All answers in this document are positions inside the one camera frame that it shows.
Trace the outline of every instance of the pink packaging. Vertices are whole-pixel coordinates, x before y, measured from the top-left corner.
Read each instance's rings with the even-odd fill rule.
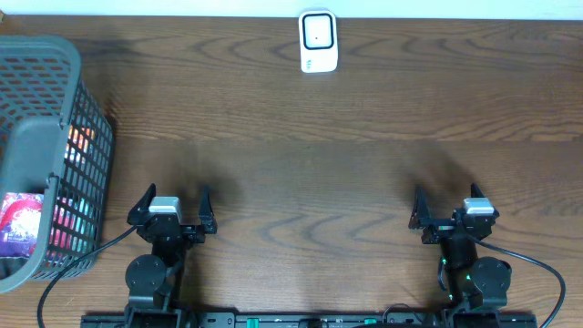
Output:
[[[0,210],[0,257],[29,258],[33,253],[43,196],[6,193]]]
[[[67,199],[62,199],[61,201],[64,204],[67,204],[68,203],[69,206],[72,206],[73,205],[73,201],[72,200],[68,200],[67,201]],[[76,221],[75,220],[75,215],[73,215],[71,217],[71,215],[68,212],[66,214],[65,213],[66,212],[63,209],[60,209],[60,211],[59,211],[59,208],[56,205],[55,206],[55,214],[53,216],[54,220],[58,224],[61,224],[61,225],[65,226],[66,228],[69,228],[72,231],[77,231],[77,232],[83,233],[84,232],[83,230],[81,230],[81,229],[79,229],[79,227],[76,227],[75,226],[75,221]],[[77,241],[77,238],[74,238],[72,240],[70,236],[67,237],[66,232],[61,231],[58,227],[56,229],[53,228],[51,230],[51,238],[49,240],[49,243],[51,245],[55,245],[55,246],[58,246],[58,247],[64,248],[64,249],[71,249],[71,243],[72,243],[72,241]]]

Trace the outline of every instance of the mesh basket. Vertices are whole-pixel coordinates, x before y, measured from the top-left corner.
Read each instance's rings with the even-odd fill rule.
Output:
[[[80,69],[65,39],[0,36],[0,195],[44,194],[36,247],[27,260],[4,263],[0,292],[52,279],[98,246],[114,141]]]

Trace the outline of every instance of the colorful package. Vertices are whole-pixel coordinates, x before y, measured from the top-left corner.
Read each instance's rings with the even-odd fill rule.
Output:
[[[8,192],[0,210],[0,257],[29,258],[35,250],[44,195]]]
[[[0,258],[30,258],[38,237],[43,198],[42,194],[6,193],[0,210]],[[85,207],[83,199],[75,204],[73,200],[61,201],[88,214],[88,207]],[[81,235],[88,232],[93,236],[97,233],[95,226],[87,225],[84,220],[77,220],[77,215],[59,209],[57,205],[53,220],[58,224],[50,231],[49,244],[60,248],[82,252],[87,249],[87,243],[67,233],[65,230],[67,228]],[[48,251],[47,255],[55,258],[56,252]]]
[[[80,151],[89,155],[93,151],[93,146],[89,145],[89,140],[95,138],[95,131],[90,128],[81,128],[81,131],[77,131],[73,127],[69,129],[69,140],[73,141],[73,144],[77,146]],[[85,164],[85,158],[81,157],[81,154],[77,153],[75,148],[69,147],[69,144],[66,144],[65,147],[65,159],[68,154],[69,161],[75,161],[77,163]]]

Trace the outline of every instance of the wood grain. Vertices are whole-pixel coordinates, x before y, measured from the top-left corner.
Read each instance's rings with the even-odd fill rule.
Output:
[[[413,186],[447,213],[476,181],[502,216],[489,241],[558,269],[583,307],[583,25],[338,22],[335,72],[299,69],[293,19],[8,16],[2,34],[54,34],[117,122],[104,240],[150,182],[193,217],[212,187],[219,234],[189,253],[182,300],[242,312],[381,311],[445,302],[439,250],[406,228]],[[121,311],[132,235],[57,285],[48,326]],[[558,283],[513,266],[508,310],[542,323]],[[35,326],[45,283],[0,295],[0,327]]]

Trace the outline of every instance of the black cable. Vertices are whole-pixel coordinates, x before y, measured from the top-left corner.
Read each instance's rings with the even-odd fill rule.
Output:
[[[411,306],[405,304],[405,303],[395,303],[395,304],[389,306],[386,310],[384,310],[384,313],[383,313],[383,323],[386,323],[387,320],[388,320],[388,318],[386,317],[387,314],[389,314],[391,312],[391,310],[393,308],[397,307],[397,306],[407,308],[409,310],[409,312],[411,312],[415,316],[415,319],[417,319],[419,321],[419,323],[423,323],[423,320],[421,320],[421,318],[419,317],[419,315],[417,315],[417,313],[415,313],[415,311],[413,310],[413,308]]]
[[[136,226],[129,228],[126,232],[124,232],[121,235],[119,235],[119,237],[115,238],[113,241],[110,241],[107,244],[99,247],[98,249],[93,250],[93,251],[90,251],[89,253],[87,253],[87,254],[81,256],[80,258],[74,260],[71,264],[67,265],[65,269],[63,269],[61,272],[58,273],[58,275],[55,277],[55,279],[53,279],[53,281],[51,281],[51,283],[48,284],[48,286],[45,289],[45,292],[43,292],[43,296],[41,296],[40,297],[40,301],[38,301],[38,307],[36,308],[36,320],[38,321],[38,327],[39,328],[45,328],[45,323],[43,322],[43,305],[45,305],[46,297],[51,292],[51,290],[53,289],[53,287],[55,287],[56,282],[58,282],[59,279],[63,278],[63,276],[67,272],[69,272],[71,269],[73,269],[76,266],[78,266],[78,264],[80,262],[86,260],[88,257],[91,257],[93,255],[96,255],[100,251],[103,251],[104,249],[106,249],[106,248],[108,248],[110,246],[113,246],[113,245],[117,244],[122,239],[126,238],[130,233],[134,232],[134,230],[136,228],[137,228]]]
[[[501,252],[503,254],[510,255],[510,256],[514,256],[514,257],[516,257],[516,258],[518,258],[520,260],[524,260],[524,261],[533,263],[535,265],[538,265],[539,267],[541,267],[541,268],[543,268],[543,269],[545,269],[545,270],[553,273],[555,275],[555,277],[557,277],[558,283],[561,286],[561,293],[558,296],[558,301],[557,301],[557,304],[555,305],[555,308],[550,313],[550,315],[548,316],[548,318],[543,322],[543,324],[540,325],[540,328],[547,328],[548,325],[550,324],[550,322],[552,322],[553,319],[555,319],[555,316],[557,316],[558,311],[561,309],[561,306],[563,305],[563,302],[565,301],[565,294],[567,293],[567,286],[565,285],[565,281],[563,280],[563,277],[561,276],[561,274],[558,273],[557,270],[553,269],[550,265],[545,264],[545,263],[543,263],[541,261],[535,260],[535,259],[533,259],[531,257],[528,257],[526,255],[522,255],[522,254],[517,253],[517,252],[505,250],[503,248],[494,246],[494,245],[489,244],[487,242],[480,241],[478,238],[472,236],[467,231],[467,229],[465,228],[465,225],[464,224],[462,224],[462,228],[465,230],[465,233],[467,233],[468,238],[471,241],[475,242],[476,244],[478,244],[478,245],[480,245],[482,247],[486,247],[487,249],[490,249],[492,251],[499,251],[499,252]]]

